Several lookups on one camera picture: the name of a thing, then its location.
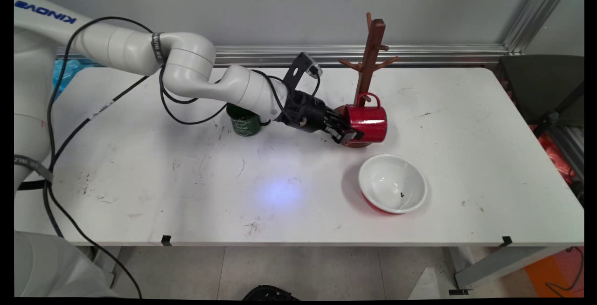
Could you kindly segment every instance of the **tiled floor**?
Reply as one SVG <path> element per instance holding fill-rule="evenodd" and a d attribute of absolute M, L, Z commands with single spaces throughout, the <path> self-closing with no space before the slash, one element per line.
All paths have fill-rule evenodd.
<path fill-rule="evenodd" d="M 473 248 L 473 257 L 489 250 Z M 425 267 L 435 267 L 441 297 L 455 298 L 449 254 L 437 247 L 126 247 L 119 258 L 145 298 L 243 299 L 271 284 L 301 300 L 407 299 Z M 115 292 L 136 297 L 128 277 L 115 272 Z M 522 269 L 460 297 L 537 294 Z"/>

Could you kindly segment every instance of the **white table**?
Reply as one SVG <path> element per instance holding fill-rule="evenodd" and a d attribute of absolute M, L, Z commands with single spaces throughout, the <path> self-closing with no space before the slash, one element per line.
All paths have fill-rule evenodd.
<path fill-rule="evenodd" d="M 262 71 L 283 77 L 286 69 Z M 214 69 L 212 79 L 223 72 Z M 57 145 L 138 78 L 79 72 L 54 106 Z M 356 79 L 350 69 L 324 69 L 317 96 L 332 108 L 350 103 Z M 305 76 L 298 89 L 314 85 Z M 518 250 L 516 263 L 584 243 L 584 209 L 486 69 L 375 72 L 371 92 L 388 112 L 388 135 L 361 149 L 276 122 L 240 137 L 225 112 L 181 125 L 162 108 L 158 89 L 156 74 L 92 120 L 57 163 L 57 199 L 102 245 L 162 245 L 168 235 L 172 245 L 458 247 L 499 246 L 509 236 L 509 250 L 535 247 L 522 258 Z M 221 106 L 170 103 L 184 120 Z M 424 173 L 430 194 L 418 211 L 381 214 L 361 195 L 359 166 L 380 153 L 399 154 Z M 86 244 L 54 210 L 66 239 Z M 14 224 L 53 234 L 39 192 L 17 193 Z M 480 263 L 473 267 L 495 273 Z M 475 276 L 460 287 L 479 280 L 466 271 Z"/>

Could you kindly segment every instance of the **red mug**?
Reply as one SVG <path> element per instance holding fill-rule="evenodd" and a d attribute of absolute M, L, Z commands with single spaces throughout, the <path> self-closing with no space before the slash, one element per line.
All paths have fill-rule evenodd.
<path fill-rule="evenodd" d="M 363 132 L 360 140 L 351 139 L 345 145 L 381 143 L 386 139 L 388 132 L 388 116 L 386 110 L 382 107 L 379 97 L 373 93 L 361 93 L 356 98 L 355 103 L 359 103 L 361 97 L 370 95 L 377 100 L 377 107 L 356 107 L 353 104 L 344 106 L 342 116 L 350 122 L 350 126 Z"/>

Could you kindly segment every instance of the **bowl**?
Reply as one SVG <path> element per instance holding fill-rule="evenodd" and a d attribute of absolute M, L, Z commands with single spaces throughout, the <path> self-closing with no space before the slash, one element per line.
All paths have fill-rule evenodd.
<path fill-rule="evenodd" d="M 393 154 L 367 159 L 359 170 L 359 186 L 375 207 L 394 214 L 414 211 L 427 197 L 423 174 L 411 162 Z"/>

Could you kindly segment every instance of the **green mug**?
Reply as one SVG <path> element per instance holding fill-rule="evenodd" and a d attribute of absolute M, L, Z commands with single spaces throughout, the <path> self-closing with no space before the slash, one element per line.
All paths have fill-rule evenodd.
<path fill-rule="evenodd" d="M 270 122 L 262 123 L 259 120 L 259 115 L 230 103 L 226 106 L 226 113 L 232 121 L 232 129 L 241 136 L 255 135 L 262 126 L 266 126 Z"/>

